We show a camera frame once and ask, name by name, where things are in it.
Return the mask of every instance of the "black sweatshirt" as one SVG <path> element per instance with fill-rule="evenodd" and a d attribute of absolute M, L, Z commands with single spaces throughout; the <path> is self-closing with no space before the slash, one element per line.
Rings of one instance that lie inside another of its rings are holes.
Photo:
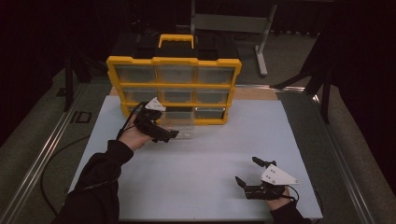
<path fill-rule="evenodd" d="M 105 153 L 92 155 L 78 179 L 75 189 L 67 195 L 64 206 L 51 223 L 112 224 L 119 223 L 120 204 L 118 177 L 121 166 L 134 153 L 117 140 L 108 141 Z M 87 189 L 90 186 L 100 187 Z M 271 212 L 276 224 L 311 223 L 304 219 L 293 203 Z"/>

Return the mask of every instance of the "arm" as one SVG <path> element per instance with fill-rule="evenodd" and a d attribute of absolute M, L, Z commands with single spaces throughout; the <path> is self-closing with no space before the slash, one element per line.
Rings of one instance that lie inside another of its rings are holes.
<path fill-rule="evenodd" d="M 108 141 L 107 151 L 94 154 L 85 165 L 75 189 L 67 195 L 64 207 L 52 223 L 118 223 L 117 179 L 121 166 L 150 139 L 131 128 L 122 134 L 120 140 Z M 89 189 L 98 184 L 103 185 Z"/>
<path fill-rule="evenodd" d="M 284 195 L 290 195 L 289 188 L 285 189 Z M 287 198 L 266 201 L 270 207 L 270 213 L 275 224 L 310 224 L 308 218 L 303 218 L 295 204 Z"/>

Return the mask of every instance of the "dark background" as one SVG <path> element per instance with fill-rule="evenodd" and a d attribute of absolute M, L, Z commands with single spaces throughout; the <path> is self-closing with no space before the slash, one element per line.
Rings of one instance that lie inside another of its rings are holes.
<path fill-rule="evenodd" d="M 396 7 L 385 0 L 340 2 L 282 1 L 272 30 L 321 33 L 303 70 L 324 66 L 332 71 L 332 84 L 394 191 Z M 196 11 L 265 16 L 268 2 L 199 0 Z M 106 60 L 119 32 L 174 33 L 177 24 L 190 23 L 190 13 L 185 0 L 2 1 L 0 144 L 50 88 L 65 55 L 71 55 L 79 80 L 89 82 L 95 70 L 106 75 L 97 62 Z"/>

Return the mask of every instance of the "yellow handle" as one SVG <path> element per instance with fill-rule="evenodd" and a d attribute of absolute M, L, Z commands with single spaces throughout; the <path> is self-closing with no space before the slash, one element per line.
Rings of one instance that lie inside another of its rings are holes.
<path fill-rule="evenodd" d="M 163 41 L 190 41 L 191 48 L 194 49 L 194 37 L 193 35 L 161 35 L 160 43 L 158 44 L 158 48 L 160 48 L 163 44 Z"/>

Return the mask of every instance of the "transparent drawer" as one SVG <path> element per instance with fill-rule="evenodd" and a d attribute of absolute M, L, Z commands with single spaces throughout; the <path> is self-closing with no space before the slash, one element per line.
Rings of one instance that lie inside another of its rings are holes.
<path fill-rule="evenodd" d="M 145 102 L 158 97 L 157 88 L 124 88 L 123 93 L 127 102 Z"/>
<path fill-rule="evenodd" d="M 121 82 L 155 82 L 154 66 L 152 65 L 118 64 L 115 67 Z"/>
<path fill-rule="evenodd" d="M 196 119 L 222 119 L 225 108 L 222 107 L 195 107 Z"/>
<path fill-rule="evenodd" d="M 161 116 L 160 126 L 168 131 L 179 131 L 178 138 L 192 138 L 194 117 L 192 107 L 166 107 Z"/>
<path fill-rule="evenodd" d="M 198 104 L 226 104 L 230 90 L 228 89 L 195 89 Z"/>
<path fill-rule="evenodd" d="M 230 84 L 233 78 L 233 67 L 197 67 L 197 82 L 212 84 Z"/>
<path fill-rule="evenodd" d="M 161 88 L 162 103 L 192 103 L 192 88 Z"/>
<path fill-rule="evenodd" d="M 194 67 L 188 65 L 159 65 L 157 74 L 159 81 L 164 83 L 193 83 L 194 81 Z"/>

